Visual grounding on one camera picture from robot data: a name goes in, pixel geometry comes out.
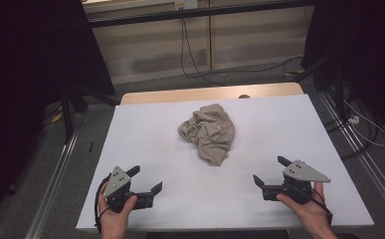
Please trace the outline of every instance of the white table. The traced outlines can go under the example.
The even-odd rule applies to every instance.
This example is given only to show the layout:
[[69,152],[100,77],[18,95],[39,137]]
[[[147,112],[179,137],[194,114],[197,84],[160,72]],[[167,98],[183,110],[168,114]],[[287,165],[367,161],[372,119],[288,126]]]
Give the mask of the white table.
[[[266,184],[280,184],[284,167],[278,155],[303,160],[331,178],[324,191],[333,226],[373,224],[308,96],[217,99],[116,107],[77,228],[96,231],[96,189],[115,165],[125,170],[140,165],[132,178],[134,192],[149,191],[163,181],[153,207],[130,214],[131,231],[300,227],[288,208],[263,200],[253,180],[256,174]],[[177,133],[193,111],[214,103],[225,109],[236,128],[229,157],[220,167],[201,160],[196,145]]]

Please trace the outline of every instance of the power strip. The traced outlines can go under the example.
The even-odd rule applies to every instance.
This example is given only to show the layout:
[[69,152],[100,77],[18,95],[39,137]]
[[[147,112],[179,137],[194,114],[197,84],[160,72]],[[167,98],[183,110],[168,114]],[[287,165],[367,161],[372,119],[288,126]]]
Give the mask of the power strip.
[[350,115],[348,122],[351,124],[359,124],[359,116]]

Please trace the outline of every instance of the cable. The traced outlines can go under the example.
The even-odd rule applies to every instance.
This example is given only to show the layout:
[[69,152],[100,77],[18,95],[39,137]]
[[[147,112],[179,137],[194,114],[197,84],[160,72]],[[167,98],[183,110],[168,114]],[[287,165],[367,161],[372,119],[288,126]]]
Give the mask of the cable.
[[[360,108],[360,110],[362,111],[362,114],[365,115],[365,113],[363,112],[363,108],[359,105],[359,102],[358,101],[355,101],[358,105],[358,107]],[[369,129],[369,138],[371,138],[371,124],[368,125],[368,129]],[[375,127],[375,133],[372,137],[371,140],[375,140],[375,138],[377,137],[378,135],[378,128]],[[367,150],[370,146],[372,145],[372,143],[370,141],[366,141],[360,148],[358,148],[356,151],[346,155],[346,156],[341,156],[341,160],[345,160],[347,158],[350,158],[350,157],[353,157],[353,156],[356,156],[360,153],[362,153],[363,151]]]
[[184,45],[184,38],[183,38],[183,36],[185,36],[186,37],[186,42],[187,42],[187,44],[188,44],[188,48],[189,48],[189,55],[190,55],[190,57],[191,57],[191,60],[192,60],[192,63],[193,63],[193,66],[195,67],[195,70],[196,70],[196,72],[199,74],[199,76],[202,78],[202,79],[204,79],[205,81],[207,81],[207,82],[209,82],[209,83],[212,83],[212,84],[215,84],[215,85],[219,85],[219,86],[222,86],[222,87],[226,87],[226,85],[223,85],[223,84],[221,84],[221,83],[217,83],[217,82],[213,82],[213,81],[210,81],[210,80],[208,80],[208,79],[206,79],[202,74],[201,74],[201,72],[199,72],[198,71],[198,68],[196,67],[196,64],[195,64],[195,60],[193,59],[193,56],[192,56],[192,51],[191,51],[191,46],[190,46],[190,44],[189,44],[189,38],[188,38],[188,30],[186,29],[186,22],[185,22],[185,19],[181,19],[181,22],[182,22],[182,54],[181,54],[181,58],[180,58],[180,64],[181,64],[181,66],[182,66],[182,71],[183,71],[183,73],[187,76],[187,77],[191,77],[191,76],[189,76],[189,75],[187,75],[186,74],[186,72],[185,72],[185,70],[184,70],[184,68],[183,68],[183,45]]
[[[205,81],[208,81],[210,83],[213,83],[213,84],[216,84],[216,85],[220,85],[220,86],[223,86],[225,87],[225,85],[223,84],[220,84],[220,83],[217,83],[217,82],[213,82],[213,81],[210,81],[208,79],[206,79],[205,77],[206,76],[209,76],[209,75],[215,75],[215,74],[225,74],[225,73],[257,73],[257,72],[264,72],[264,71],[269,71],[269,70],[272,70],[272,69],[275,69],[275,68],[278,68],[278,67],[281,67],[281,66],[284,66],[286,63],[289,63],[293,60],[296,60],[296,59],[302,59],[303,57],[294,57],[294,58],[289,58],[287,60],[285,60],[284,62],[278,64],[278,65],[275,65],[273,67],[269,67],[269,68],[265,68],[265,69],[258,69],[258,70],[229,70],[229,71],[217,71],[217,72],[208,72],[208,73],[201,73],[198,71],[197,67],[196,67],[196,64],[195,64],[195,61],[194,61],[194,58],[192,57],[192,51],[191,51],[191,48],[190,48],[190,44],[189,44],[189,37],[188,37],[188,31],[187,31],[187,28],[186,28],[186,22],[185,22],[185,19],[181,19],[181,22],[182,22],[182,52],[181,52],[181,57],[180,57],[180,65],[182,67],[182,72],[183,74],[186,76],[186,77],[189,77],[189,78],[203,78]],[[187,45],[188,45],[188,49],[189,49],[189,55],[191,57],[191,60],[192,60],[192,63],[194,65],[194,68],[196,70],[196,72],[198,73],[199,76],[193,76],[193,75],[189,75],[185,72],[184,70],[184,66],[183,66],[183,54],[184,54],[184,49],[183,49],[183,46],[184,46],[184,38],[186,37],[186,42],[187,42]]]
[[288,185],[288,187],[290,187],[290,188],[293,189],[295,192],[301,194],[302,196],[306,197],[307,199],[309,199],[310,201],[312,201],[313,203],[315,203],[316,205],[318,205],[319,207],[321,207],[321,208],[325,211],[325,213],[326,213],[327,215],[332,215],[332,213],[331,213],[331,212],[328,210],[328,208],[326,207],[325,202],[324,202],[324,200],[323,200],[322,197],[320,197],[320,198],[321,198],[323,204],[320,203],[319,201],[317,201],[315,198],[306,195],[306,193],[300,191],[299,189],[293,187],[293,186],[290,185],[290,184]]
[[[365,120],[367,120],[368,122],[372,123],[373,125],[375,125],[378,129],[380,129],[384,134],[385,134],[385,130],[382,129],[380,126],[378,126],[376,123],[374,123],[373,121],[369,120],[368,118],[364,117],[361,113],[359,113],[357,110],[355,110],[348,102],[345,102],[355,113],[357,113],[360,117],[364,118]],[[374,142],[374,141],[371,141],[370,139],[366,138],[365,136],[363,136],[357,129],[356,127],[354,126],[354,123],[353,123],[353,129],[355,130],[355,132],[357,134],[359,134],[363,139],[369,141],[370,143],[372,144],[375,144],[377,146],[385,146],[385,144],[381,144],[381,143],[377,143],[377,142]]]
[[111,174],[109,174],[105,179],[103,179],[102,182],[99,184],[98,189],[96,190],[96,202],[95,202],[95,206],[94,206],[94,213],[95,213],[95,217],[96,217],[96,225],[95,226],[96,226],[96,229],[98,230],[99,234],[101,234],[101,221],[100,221],[100,218],[109,208],[111,208],[111,206],[108,207],[102,213],[100,213],[99,216],[98,216],[98,198],[99,198],[99,193],[101,191],[102,186],[106,182],[109,181],[110,177],[111,177]]

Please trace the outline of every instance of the crumpled cloth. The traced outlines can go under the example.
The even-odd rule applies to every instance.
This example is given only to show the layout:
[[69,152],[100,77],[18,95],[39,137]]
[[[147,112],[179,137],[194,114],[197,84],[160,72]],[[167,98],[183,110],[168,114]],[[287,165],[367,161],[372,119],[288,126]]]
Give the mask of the crumpled cloth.
[[198,144],[199,157],[210,165],[220,166],[231,148],[235,127],[224,109],[213,104],[193,112],[193,117],[181,124],[178,132]]

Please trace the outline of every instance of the hand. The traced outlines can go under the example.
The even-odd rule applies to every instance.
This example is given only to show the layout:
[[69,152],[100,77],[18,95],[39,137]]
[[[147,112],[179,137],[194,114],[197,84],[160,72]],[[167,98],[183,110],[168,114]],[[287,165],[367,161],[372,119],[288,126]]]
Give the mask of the hand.
[[[316,182],[314,190],[317,191],[322,198],[325,198],[323,195],[322,182]],[[315,200],[324,203],[319,195],[316,192],[312,192],[312,197]],[[329,227],[325,211],[314,202],[309,201],[304,205],[300,205],[284,194],[278,194],[277,200],[282,202],[297,215],[304,230],[306,230],[313,238],[337,238]]]
[[[99,191],[98,197],[98,212],[102,213],[108,209],[109,205],[105,202],[104,191],[107,186],[107,182],[102,186]],[[101,221],[101,238],[102,239],[124,239],[127,231],[127,219],[129,213],[135,206],[137,197],[136,195],[130,196],[124,203],[123,210],[120,213],[113,212],[110,209],[107,210],[100,218]]]

